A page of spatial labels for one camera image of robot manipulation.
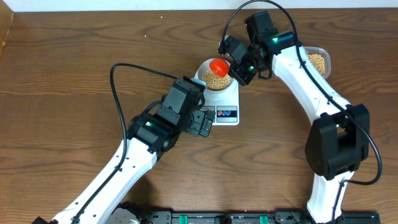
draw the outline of black base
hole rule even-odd
[[[130,202],[119,204],[141,218],[140,224],[320,224],[306,210],[283,209],[264,213],[195,213],[159,211],[145,214]],[[343,212],[334,224],[380,224],[372,212]]]

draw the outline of red object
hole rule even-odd
[[[229,71],[229,65],[226,63],[221,58],[216,58],[213,59],[210,64],[210,69],[213,71],[216,75],[218,75],[221,78],[224,78],[226,74],[228,74]]]

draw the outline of plastic container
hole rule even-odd
[[[327,79],[331,72],[331,62],[330,62],[330,56],[329,56],[328,52],[325,49],[322,49],[320,47],[304,47],[304,49],[305,49],[305,53],[307,53],[307,55],[318,54],[323,57],[323,59],[325,60],[326,75],[322,75],[322,77],[324,79]]]
[[[211,58],[205,62],[203,62],[197,73],[195,74],[195,78],[201,80],[201,78],[206,74],[207,71],[210,70],[210,62],[213,60],[214,58]],[[221,100],[223,98],[228,97],[230,94],[232,94],[232,92],[235,90],[235,88],[237,88],[238,86],[238,81],[236,81],[234,78],[231,77],[230,81],[229,81],[229,86],[227,88],[225,88],[224,90],[220,90],[220,91],[213,91],[213,90],[209,90],[206,89],[205,90],[205,98],[212,98],[214,100]]]

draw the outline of digital scale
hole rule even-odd
[[[210,70],[209,59],[200,65],[195,78],[201,80],[207,71]],[[212,110],[216,112],[213,125],[234,126],[239,124],[239,84],[231,77],[229,87],[220,91],[206,89],[204,91],[205,105],[201,110]]]

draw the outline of wood grain surface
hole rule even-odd
[[[228,34],[247,40],[240,12]],[[370,210],[383,223],[398,214],[398,9],[296,9],[299,39],[331,55],[328,81],[371,114],[383,158],[381,180],[349,185],[345,210]],[[194,76],[216,49],[232,11],[51,12],[16,14],[0,60],[0,222],[51,219],[110,160],[122,139],[109,86],[116,62]],[[280,31],[290,29],[271,10]],[[167,93],[171,79],[118,68],[127,122]],[[176,211],[303,208],[313,172],[304,145],[310,123],[278,79],[240,88],[241,123],[209,138],[182,134],[125,200]],[[370,180],[376,160],[354,175]]]
[[[6,39],[11,26],[14,13],[8,8],[4,1],[0,0],[0,57],[2,48],[6,44]]]

